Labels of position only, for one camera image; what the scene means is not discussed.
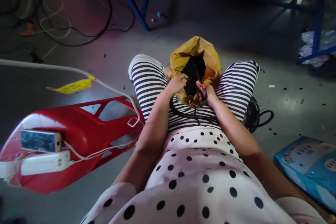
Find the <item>orange object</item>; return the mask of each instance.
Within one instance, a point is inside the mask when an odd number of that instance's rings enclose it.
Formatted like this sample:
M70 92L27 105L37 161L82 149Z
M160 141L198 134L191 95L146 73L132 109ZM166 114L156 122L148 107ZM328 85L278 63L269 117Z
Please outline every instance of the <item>orange object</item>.
M28 36L32 36L32 35L35 35L35 25L31 22L27 23L26 25L26 31L24 32L21 32L20 35L21 36L24 36L24 37L28 37Z

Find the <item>hand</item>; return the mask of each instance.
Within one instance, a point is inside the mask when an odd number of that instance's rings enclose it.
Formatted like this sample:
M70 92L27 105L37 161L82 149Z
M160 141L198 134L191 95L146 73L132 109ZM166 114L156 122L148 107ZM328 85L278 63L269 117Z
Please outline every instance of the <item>hand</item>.
M164 91L167 92L170 97L176 93L182 93L183 88L186 86L187 79L188 76L184 73L175 76L173 79L170 80Z
M205 91L202 86L206 87L206 91L208 93L208 105L212 107L214 103L218 100L213 86L209 84L201 84L199 81L196 81L196 86L198 87L198 97L200 101L202 101L203 97L205 96Z

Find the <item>smartphone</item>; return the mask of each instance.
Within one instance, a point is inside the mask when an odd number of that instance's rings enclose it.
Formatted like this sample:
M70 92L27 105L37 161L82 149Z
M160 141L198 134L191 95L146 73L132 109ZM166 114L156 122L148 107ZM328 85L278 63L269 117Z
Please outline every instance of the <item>smartphone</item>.
M59 152L62 137L59 132L24 129L21 131L21 148L41 152Z

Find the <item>person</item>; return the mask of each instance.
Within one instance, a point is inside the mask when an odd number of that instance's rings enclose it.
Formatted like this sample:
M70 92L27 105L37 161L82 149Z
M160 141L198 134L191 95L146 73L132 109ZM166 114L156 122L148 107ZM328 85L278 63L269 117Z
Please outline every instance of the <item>person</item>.
M137 55L129 78L146 120L134 152L82 224L112 223L326 223L262 152L244 127L260 68L232 64L207 104L179 102L186 75L168 81L164 67ZM204 90L200 82L199 97ZM175 115L216 116L218 123Z

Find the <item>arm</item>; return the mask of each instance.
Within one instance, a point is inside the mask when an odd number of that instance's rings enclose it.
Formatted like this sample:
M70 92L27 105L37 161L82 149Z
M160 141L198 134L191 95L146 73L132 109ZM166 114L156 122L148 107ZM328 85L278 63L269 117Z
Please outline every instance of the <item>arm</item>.
M112 185L128 182L135 186L137 193L145 187L166 141L170 98L182 92L186 78L185 74L174 77L156 98L134 152Z
M203 91L200 83L196 84ZM262 182L270 197L276 200L281 197L291 196L304 200L295 187L262 152L252 134L234 116L230 109L217 98L214 88L208 85L206 89L208 92L208 105L214 109L225 135L242 157L244 163Z

